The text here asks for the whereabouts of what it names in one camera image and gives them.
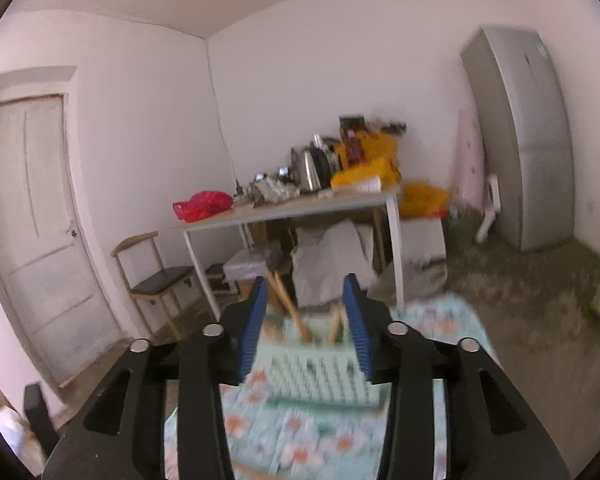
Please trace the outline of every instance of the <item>table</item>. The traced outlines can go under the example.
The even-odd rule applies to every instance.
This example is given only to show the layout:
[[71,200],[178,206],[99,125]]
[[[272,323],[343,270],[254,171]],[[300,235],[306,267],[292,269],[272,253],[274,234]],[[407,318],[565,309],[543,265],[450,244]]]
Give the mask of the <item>table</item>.
[[303,196],[296,200],[290,200],[282,204],[270,204],[253,207],[252,204],[234,207],[223,213],[210,218],[183,224],[182,229],[191,261],[196,269],[200,285],[211,306],[216,319],[220,319],[220,307],[213,295],[211,286],[206,278],[205,269],[196,256],[191,244],[190,233],[205,229],[238,226],[245,247],[248,247],[244,227],[251,223],[263,222],[282,218],[297,218],[315,214],[324,214],[337,211],[353,211],[385,205],[389,219],[389,232],[391,235],[391,247],[394,256],[395,271],[395,297],[397,304],[404,303],[404,284],[402,282],[402,244],[400,243],[400,215],[398,213],[398,195],[400,187],[395,186],[381,192],[352,192],[336,194],[320,198],[318,195]]

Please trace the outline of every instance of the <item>door panel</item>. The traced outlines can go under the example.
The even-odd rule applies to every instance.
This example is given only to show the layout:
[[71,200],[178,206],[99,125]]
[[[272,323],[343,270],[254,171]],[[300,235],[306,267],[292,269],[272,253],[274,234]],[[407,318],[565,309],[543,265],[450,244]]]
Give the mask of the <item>door panel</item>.
[[120,337],[75,221],[59,97],[0,105],[0,280],[58,383]]

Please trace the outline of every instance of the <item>silver screw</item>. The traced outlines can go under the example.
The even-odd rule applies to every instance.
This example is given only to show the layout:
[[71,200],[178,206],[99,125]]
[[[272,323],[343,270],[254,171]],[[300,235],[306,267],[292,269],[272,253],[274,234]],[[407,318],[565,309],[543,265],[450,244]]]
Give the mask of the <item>silver screw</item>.
[[142,352],[146,351],[149,346],[151,346],[151,343],[149,343],[148,339],[136,339],[131,343],[129,350],[135,354],[141,354]]
[[389,323],[386,329],[393,335],[405,335],[409,330],[409,327],[401,321],[394,321]]
[[477,352],[480,349],[480,343],[471,337],[466,337],[460,342],[460,348],[465,352]]
[[224,332],[224,328],[218,323],[208,324],[202,329],[202,333],[208,337],[219,336],[222,332]]

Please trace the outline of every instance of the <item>wooden stool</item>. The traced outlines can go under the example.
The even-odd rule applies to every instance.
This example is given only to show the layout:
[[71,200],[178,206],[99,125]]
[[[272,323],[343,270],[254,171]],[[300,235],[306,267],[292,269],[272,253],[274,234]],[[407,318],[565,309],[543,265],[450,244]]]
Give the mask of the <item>wooden stool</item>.
[[[118,265],[120,275],[122,276],[122,280],[125,282],[129,297],[136,304],[136,309],[138,310],[138,313],[140,314],[142,322],[144,322],[144,326],[146,327],[147,331],[149,333],[153,333],[149,323],[146,320],[146,317],[138,305],[138,300],[148,300],[152,303],[158,303],[164,312],[164,316],[167,319],[167,323],[171,327],[173,335],[176,339],[180,339],[180,333],[178,332],[178,329],[176,329],[176,325],[173,323],[173,319],[171,318],[162,297],[165,294],[171,294],[173,302],[176,304],[178,311],[181,312],[182,308],[180,306],[180,302],[178,301],[173,289],[179,283],[190,280],[196,270],[194,267],[190,266],[167,267],[165,269],[162,258],[160,257],[160,253],[158,252],[158,247],[155,245],[154,238],[157,237],[157,235],[158,231],[153,231],[151,233],[145,233],[143,235],[126,238],[116,245],[116,247],[111,251],[111,256],[114,257],[116,264]],[[151,246],[154,249],[155,259],[160,265],[160,270],[149,276],[147,279],[142,280],[142,282],[138,283],[136,286],[131,287],[129,285],[129,280],[126,277],[125,269],[123,269],[122,263],[120,263],[120,253],[138,245],[141,242],[144,242],[145,240],[151,240]]]

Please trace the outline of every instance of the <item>silver refrigerator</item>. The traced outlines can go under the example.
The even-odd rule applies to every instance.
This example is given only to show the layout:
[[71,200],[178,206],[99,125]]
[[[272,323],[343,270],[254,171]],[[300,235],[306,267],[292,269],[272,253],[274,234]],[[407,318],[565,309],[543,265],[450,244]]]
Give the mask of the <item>silver refrigerator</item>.
[[573,152],[554,66],[535,31],[483,26],[462,51],[489,174],[497,232],[520,251],[573,235]]

